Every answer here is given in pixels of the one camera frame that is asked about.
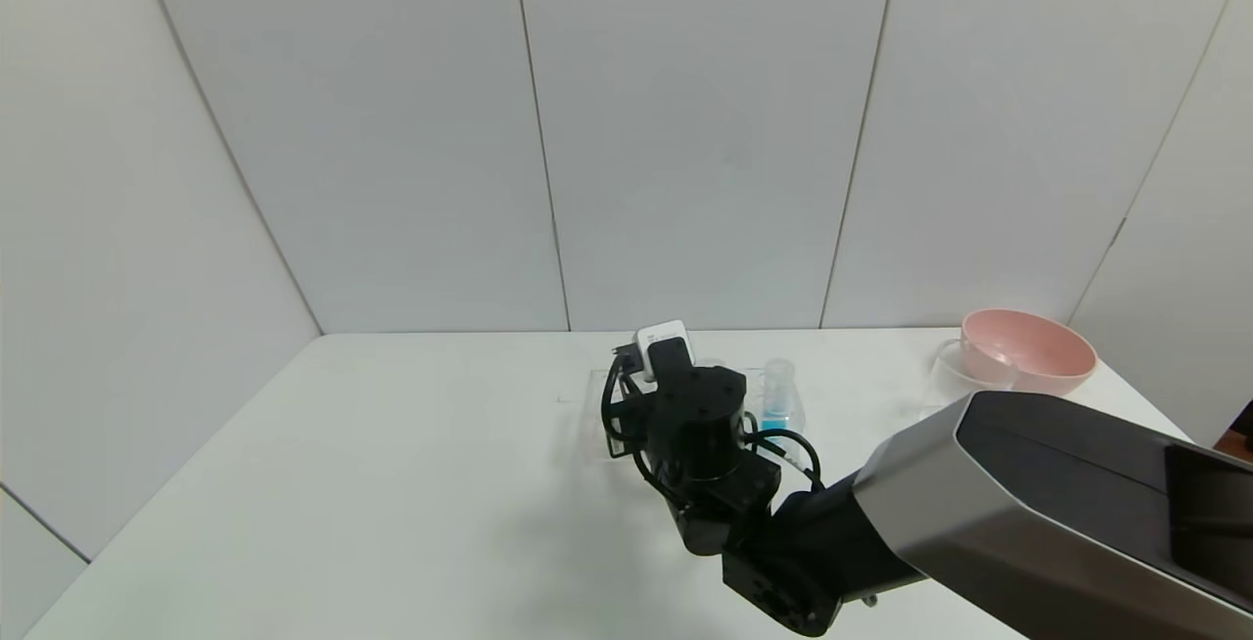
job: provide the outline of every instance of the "pink bowl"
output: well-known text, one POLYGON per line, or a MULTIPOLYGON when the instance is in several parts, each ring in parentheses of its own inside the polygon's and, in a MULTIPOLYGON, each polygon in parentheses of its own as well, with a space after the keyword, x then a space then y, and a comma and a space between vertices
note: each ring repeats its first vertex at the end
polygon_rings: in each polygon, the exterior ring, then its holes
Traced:
POLYGON ((1065 396, 1096 369, 1096 349, 1065 324, 1020 311, 972 311, 961 321, 966 368, 981 381, 996 381, 1004 354, 1019 369, 1015 391, 1065 396))

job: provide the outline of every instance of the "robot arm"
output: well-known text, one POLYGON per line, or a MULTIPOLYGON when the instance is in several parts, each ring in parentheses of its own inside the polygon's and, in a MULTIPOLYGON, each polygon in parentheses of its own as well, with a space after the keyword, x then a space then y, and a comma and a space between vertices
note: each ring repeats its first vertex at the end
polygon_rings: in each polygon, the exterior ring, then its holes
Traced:
POLYGON ((777 433, 746 431, 744 393, 743 373, 693 367, 680 327, 615 351, 601 416, 684 546, 720 555, 723 581, 798 634, 931 577, 1034 639, 1253 637, 1253 467, 1053 396, 985 392, 772 512, 779 468, 756 450, 777 433))

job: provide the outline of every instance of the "clear plastic container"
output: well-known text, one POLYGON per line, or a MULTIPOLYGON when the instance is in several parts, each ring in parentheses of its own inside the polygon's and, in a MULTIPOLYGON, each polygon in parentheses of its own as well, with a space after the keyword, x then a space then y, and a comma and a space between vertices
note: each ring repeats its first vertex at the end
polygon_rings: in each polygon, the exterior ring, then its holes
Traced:
MULTIPOLYGON (((762 411, 758 418, 762 430, 804 431, 804 407, 796 390, 796 367, 788 359, 769 359, 762 373, 762 411)), ((771 436, 773 445, 783 448, 792 461, 797 461, 799 445, 782 436, 771 436)))

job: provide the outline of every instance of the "white table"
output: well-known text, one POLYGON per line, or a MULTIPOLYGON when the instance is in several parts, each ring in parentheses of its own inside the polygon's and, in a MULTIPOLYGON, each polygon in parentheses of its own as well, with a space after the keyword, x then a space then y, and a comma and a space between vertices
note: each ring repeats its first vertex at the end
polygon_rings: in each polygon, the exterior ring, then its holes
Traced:
MULTIPOLYGON (((903 425, 951 329, 694 333, 698 358, 797 364, 829 480, 903 425)), ((629 460, 579 445, 625 333, 313 342, 118 535, 31 640, 788 637, 689 556, 629 460)), ((1182 436, 1101 367, 1071 398, 1182 436)), ((798 487, 798 476, 784 486, 798 487)), ((1016 637, 932 581, 828 636, 1016 637)))

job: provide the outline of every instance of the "white wall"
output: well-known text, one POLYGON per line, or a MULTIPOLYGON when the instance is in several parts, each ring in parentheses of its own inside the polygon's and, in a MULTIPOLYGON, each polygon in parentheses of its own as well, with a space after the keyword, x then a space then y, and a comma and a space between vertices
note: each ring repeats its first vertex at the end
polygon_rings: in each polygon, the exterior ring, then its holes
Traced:
POLYGON ((0 640, 21 640, 86 562, 0 493, 0 640))
POLYGON ((566 329, 519 0, 165 0, 327 332, 566 329))
POLYGON ((95 555, 317 327, 158 0, 0 16, 3 471, 95 555))
POLYGON ((1224 0, 891 0, 824 327, 1065 321, 1224 0))
POLYGON ((816 327, 885 0, 524 3, 571 327, 816 327))
POLYGON ((1253 400, 1253 0, 1230 0, 1071 322, 1193 440, 1253 400))

